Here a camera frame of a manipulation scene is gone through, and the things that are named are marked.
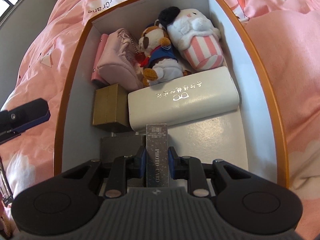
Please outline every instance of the white plush toy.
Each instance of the white plush toy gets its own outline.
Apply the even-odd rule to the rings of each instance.
[[[158,19],[167,29],[172,44],[196,71],[222,66],[220,31],[200,11],[169,7]]]

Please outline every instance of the pink drawstring bag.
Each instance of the pink drawstring bag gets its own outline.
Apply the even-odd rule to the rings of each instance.
[[[104,88],[106,86],[108,86],[109,84],[99,75],[98,70],[97,70],[97,65],[98,62],[101,58],[101,55],[103,53],[104,47],[107,43],[109,35],[108,34],[102,34],[101,39],[100,39],[100,43],[98,46],[98,50],[97,50],[97,54],[94,60],[94,64],[93,64],[93,71],[92,71],[92,76],[91,76],[91,82],[92,84],[95,85],[96,88]]]
[[[135,56],[138,43],[128,30],[111,33],[97,64],[99,75],[110,85],[119,84],[128,92],[143,88],[140,64]]]

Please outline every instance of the metal pin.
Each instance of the metal pin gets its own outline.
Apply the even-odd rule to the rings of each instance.
[[[209,195],[209,191],[204,188],[198,188],[193,191],[193,195],[196,197],[206,197]]]
[[[106,197],[116,198],[121,196],[121,191],[117,189],[110,189],[105,193]]]

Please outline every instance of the black plush ear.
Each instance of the black plush ear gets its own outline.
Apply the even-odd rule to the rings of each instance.
[[[180,9],[178,7],[171,6],[162,10],[159,14],[158,19],[161,25],[167,28],[167,25],[172,23],[179,13]]]

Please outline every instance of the brown and white plush dog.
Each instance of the brown and white plush dog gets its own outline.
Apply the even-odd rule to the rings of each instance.
[[[143,31],[139,47],[146,55],[141,63],[146,79],[144,85],[152,86],[183,76],[182,66],[173,54],[169,36],[159,20]]]

